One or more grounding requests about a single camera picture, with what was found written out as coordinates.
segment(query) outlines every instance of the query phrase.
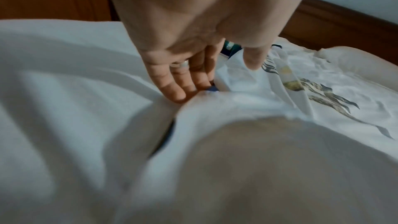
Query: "wooden furniture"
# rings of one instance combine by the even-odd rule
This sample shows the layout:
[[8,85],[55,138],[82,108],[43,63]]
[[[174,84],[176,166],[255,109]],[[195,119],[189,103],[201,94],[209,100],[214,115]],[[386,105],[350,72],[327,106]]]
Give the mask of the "wooden furniture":
[[[0,19],[118,21],[111,0],[0,0]],[[351,46],[398,65],[398,25],[321,0],[303,0],[281,37],[309,49]]]

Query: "finger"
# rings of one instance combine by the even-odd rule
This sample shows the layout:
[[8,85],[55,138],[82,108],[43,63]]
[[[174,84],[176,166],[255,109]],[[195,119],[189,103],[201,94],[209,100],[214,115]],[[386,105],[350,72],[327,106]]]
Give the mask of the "finger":
[[261,68],[261,65],[267,57],[268,51],[268,45],[256,48],[245,47],[243,50],[243,61],[245,62],[246,67],[251,70]]
[[221,49],[224,46],[224,41],[225,39],[223,39],[221,42],[219,42],[216,45],[207,46],[204,51],[205,54],[204,69],[206,71],[207,78],[209,79],[210,83],[214,81],[214,73],[216,71],[217,58],[221,52]]
[[195,84],[192,81],[189,67],[170,67],[170,72],[173,75],[175,82],[184,90],[187,95],[186,100],[193,97],[196,93]]
[[169,65],[154,65],[147,62],[144,62],[144,64],[151,80],[166,98],[173,102],[184,102],[186,94],[174,81]]
[[189,58],[189,71],[196,89],[206,90],[211,87],[204,67],[204,50]]

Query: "silver ring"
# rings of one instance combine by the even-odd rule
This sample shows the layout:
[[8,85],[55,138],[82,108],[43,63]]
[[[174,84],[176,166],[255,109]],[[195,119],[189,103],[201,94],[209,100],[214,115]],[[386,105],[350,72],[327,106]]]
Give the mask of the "silver ring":
[[183,67],[187,67],[187,66],[189,66],[188,60],[186,60],[186,61],[184,61],[184,62],[182,62],[182,63],[176,63],[176,62],[174,62],[174,63],[171,63],[171,64],[170,64],[170,67],[171,67],[171,68],[183,68]]

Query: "human hand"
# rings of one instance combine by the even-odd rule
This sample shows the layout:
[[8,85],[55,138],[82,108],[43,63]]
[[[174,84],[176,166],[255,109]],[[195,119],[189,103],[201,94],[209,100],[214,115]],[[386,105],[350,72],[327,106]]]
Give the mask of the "human hand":
[[[113,0],[148,74],[174,102],[211,86],[225,38],[261,67],[301,0]],[[170,67],[188,60],[189,67]]]

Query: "wooden headboard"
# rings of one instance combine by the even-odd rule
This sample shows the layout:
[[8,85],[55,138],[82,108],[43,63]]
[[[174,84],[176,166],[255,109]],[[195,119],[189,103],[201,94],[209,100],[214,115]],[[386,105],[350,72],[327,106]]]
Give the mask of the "wooden headboard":
[[350,46],[398,65],[398,25],[321,0],[303,0],[280,37],[314,50]]

